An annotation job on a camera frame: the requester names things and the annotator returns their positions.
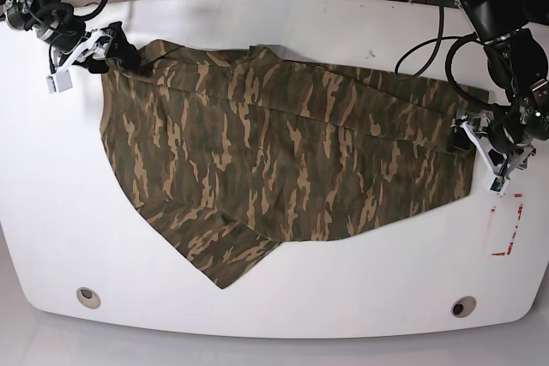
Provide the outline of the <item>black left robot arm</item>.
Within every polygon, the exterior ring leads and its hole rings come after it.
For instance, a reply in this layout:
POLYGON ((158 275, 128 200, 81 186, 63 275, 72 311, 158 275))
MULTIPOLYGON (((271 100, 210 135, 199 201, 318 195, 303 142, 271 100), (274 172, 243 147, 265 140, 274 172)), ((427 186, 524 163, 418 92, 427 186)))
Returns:
POLYGON ((473 107, 492 116, 487 138, 501 155, 524 154, 532 140, 548 138, 548 58, 526 27, 523 0, 455 0, 472 33, 456 38, 444 62, 453 90, 473 107), (492 81, 509 101, 490 104, 462 89, 453 76, 455 54, 469 43, 483 47, 492 81))

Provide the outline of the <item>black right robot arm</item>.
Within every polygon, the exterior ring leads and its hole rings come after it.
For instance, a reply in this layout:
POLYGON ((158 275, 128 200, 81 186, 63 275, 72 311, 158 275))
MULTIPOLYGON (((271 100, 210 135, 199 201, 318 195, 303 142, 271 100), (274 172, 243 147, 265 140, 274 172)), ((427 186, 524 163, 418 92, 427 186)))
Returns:
POLYGON ((95 8, 78 15, 64 0, 1 0, 3 18, 16 31, 33 31, 48 44, 50 77, 59 77, 76 65, 92 74, 104 74, 111 66, 138 69, 141 57, 128 40, 120 21, 89 30, 87 23, 107 5, 100 0, 95 8))

